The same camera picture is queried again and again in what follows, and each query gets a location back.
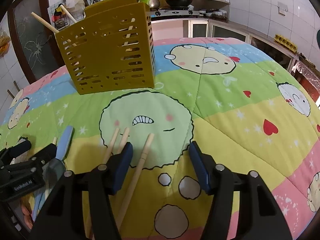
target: mustard yellow basket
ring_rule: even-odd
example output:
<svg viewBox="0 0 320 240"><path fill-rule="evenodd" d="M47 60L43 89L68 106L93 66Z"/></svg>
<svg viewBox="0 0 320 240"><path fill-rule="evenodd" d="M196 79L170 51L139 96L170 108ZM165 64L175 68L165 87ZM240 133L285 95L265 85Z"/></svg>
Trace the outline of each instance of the mustard yellow basket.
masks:
<svg viewBox="0 0 320 240"><path fill-rule="evenodd" d="M155 56L150 8L137 0L105 0L56 34L79 94L153 88Z"/></svg>

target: pink cheek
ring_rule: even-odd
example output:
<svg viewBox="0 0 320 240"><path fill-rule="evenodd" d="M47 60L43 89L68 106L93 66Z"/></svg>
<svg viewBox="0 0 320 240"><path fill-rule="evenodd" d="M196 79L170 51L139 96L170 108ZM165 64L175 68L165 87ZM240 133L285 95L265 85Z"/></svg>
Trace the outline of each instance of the pink cheek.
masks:
<svg viewBox="0 0 320 240"><path fill-rule="evenodd" d="M165 117L165 119L168 121L168 122L171 122L173 120L173 116L171 114L167 114L167 116Z"/></svg>

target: metal screw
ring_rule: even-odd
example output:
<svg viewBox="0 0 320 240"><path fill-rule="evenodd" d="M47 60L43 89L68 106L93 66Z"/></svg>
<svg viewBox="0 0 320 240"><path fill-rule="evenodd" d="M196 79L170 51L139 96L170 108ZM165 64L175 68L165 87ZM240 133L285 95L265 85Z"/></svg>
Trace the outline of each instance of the metal screw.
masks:
<svg viewBox="0 0 320 240"><path fill-rule="evenodd" d="M65 177L70 177L70 176L72 175L72 171L65 171L65 172L63 173L63 175L64 175Z"/></svg>
<svg viewBox="0 0 320 240"><path fill-rule="evenodd" d="M100 164L99 166L98 166L98 170L99 171L105 171L107 169L107 165L105 165L105 164Z"/></svg>
<svg viewBox="0 0 320 240"><path fill-rule="evenodd" d="M254 178L259 176L259 174L256 171L250 171L250 175Z"/></svg>
<svg viewBox="0 0 320 240"><path fill-rule="evenodd" d="M216 165L216 169L217 169L218 171L223 171L223 170L224 170L224 166L223 166L222 164L217 164L217 165Z"/></svg>

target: gas stove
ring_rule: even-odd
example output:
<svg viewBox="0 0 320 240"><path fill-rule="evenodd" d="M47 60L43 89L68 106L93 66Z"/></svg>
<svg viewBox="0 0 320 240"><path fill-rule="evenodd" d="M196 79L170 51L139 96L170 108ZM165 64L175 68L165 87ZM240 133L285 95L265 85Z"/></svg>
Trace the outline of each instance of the gas stove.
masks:
<svg viewBox="0 0 320 240"><path fill-rule="evenodd" d="M151 18L156 17L180 17L180 16L199 16L198 11L188 11L188 10L159 10L150 12Z"/></svg>

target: colorful blanket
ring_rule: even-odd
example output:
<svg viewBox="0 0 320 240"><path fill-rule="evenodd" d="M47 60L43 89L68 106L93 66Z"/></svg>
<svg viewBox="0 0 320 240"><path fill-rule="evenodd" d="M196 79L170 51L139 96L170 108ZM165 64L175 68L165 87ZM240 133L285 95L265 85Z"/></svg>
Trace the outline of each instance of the colorful blanket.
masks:
<svg viewBox="0 0 320 240"><path fill-rule="evenodd" d="M155 139L120 233L123 239L199 239L212 196L199 186L187 146L195 140L233 172L256 170L296 239L320 207L320 111L301 85L260 50L233 38L155 41L154 89L80 96L66 67L26 87L0 127L0 148L28 138L28 157L75 128L66 169L102 162L116 127L130 127L134 156L117 216L147 135ZM31 207L34 199L28 199ZM88 199L84 198L84 220ZM235 236L234 194L228 238Z"/></svg>

